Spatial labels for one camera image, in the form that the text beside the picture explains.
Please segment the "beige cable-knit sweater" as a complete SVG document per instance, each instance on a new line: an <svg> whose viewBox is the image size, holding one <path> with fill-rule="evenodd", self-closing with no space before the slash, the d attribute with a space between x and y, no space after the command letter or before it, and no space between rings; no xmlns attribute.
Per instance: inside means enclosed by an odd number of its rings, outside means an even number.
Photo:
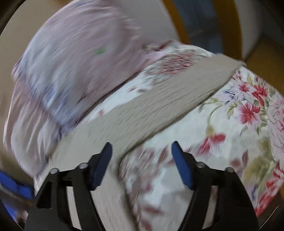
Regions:
<svg viewBox="0 0 284 231"><path fill-rule="evenodd" d="M47 170L72 169L111 143L113 156L105 177L118 185L118 169L128 153L213 96L242 66L243 62L222 54L205 58L106 115L79 125L57 145Z"/></svg>

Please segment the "floral bedspread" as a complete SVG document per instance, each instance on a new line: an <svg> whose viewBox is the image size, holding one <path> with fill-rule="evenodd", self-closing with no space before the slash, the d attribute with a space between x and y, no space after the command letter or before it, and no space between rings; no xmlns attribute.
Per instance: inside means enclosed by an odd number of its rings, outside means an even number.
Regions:
<svg viewBox="0 0 284 231"><path fill-rule="evenodd" d="M106 230L177 230L193 195L182 183L171 144L211 168L232 167L259 220L283 185L283 96L240 67L213 96L123 159L118 185L106 176L92 193Z"/></svg>

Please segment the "pink floral pillow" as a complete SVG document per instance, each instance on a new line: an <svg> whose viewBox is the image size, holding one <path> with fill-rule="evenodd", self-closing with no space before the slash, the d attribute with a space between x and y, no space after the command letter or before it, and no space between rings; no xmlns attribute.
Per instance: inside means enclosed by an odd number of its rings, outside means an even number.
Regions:
<svg viewBox="0 0 284 231"><path fill-rule="evenodd" d="M61 137L103 96L156 62L114 1L72 1L49 18L12 70L3 143L38 176Z"/></svg>

